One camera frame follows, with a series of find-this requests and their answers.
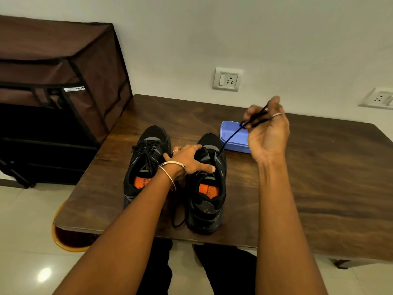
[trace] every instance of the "brown fabric cabinet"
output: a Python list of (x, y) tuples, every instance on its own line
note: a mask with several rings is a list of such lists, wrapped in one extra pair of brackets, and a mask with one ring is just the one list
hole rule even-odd
[(0, 16), (0, 170), (77, 183), (132, 98), (112, 24)]

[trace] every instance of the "person's left hand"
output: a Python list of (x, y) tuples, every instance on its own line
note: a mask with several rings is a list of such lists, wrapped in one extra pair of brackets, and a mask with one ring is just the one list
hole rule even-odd
[(194, 155), (198, 149), (202, 148), (202, 145), (187, 145), (185, 147), (174, 147), (173, 156), (169, 157), (167, 153), (164, 153), (166, 161), (177, 161), (184, 164), (187, 174), (192, 174), (197, 171), (203, 171), (206, 173), (214, 173), (216, 168), (211, 164), (200, 163), (194, 159)]

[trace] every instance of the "wall switch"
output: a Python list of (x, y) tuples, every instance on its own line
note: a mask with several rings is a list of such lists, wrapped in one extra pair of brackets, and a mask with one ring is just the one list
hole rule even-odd
[(238, 91), (242, 80), (243, 70), (216, 68), (213, 89)]
[(393, 88), (374, 88), (359, 106), (393, 110)]

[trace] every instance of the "black pants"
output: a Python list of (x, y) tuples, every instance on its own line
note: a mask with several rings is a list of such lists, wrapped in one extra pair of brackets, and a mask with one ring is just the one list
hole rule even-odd
[[(168, 294), (172, 271), (168, 266), (172, 241), (155, 238), (138, 295)], [(255, 294), (257, 257), (236, 247), (195, 245), (198, 256), (215, 295)]]

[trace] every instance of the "white label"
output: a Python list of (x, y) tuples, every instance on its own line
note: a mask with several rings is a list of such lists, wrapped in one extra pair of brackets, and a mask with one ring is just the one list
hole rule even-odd
[(64, 88), (65, 92), (73, 92), (73, 91), (79, 91), (79, 90), (86, 90), (86, 88), (84, 86), (72, 87), (72, 88)]

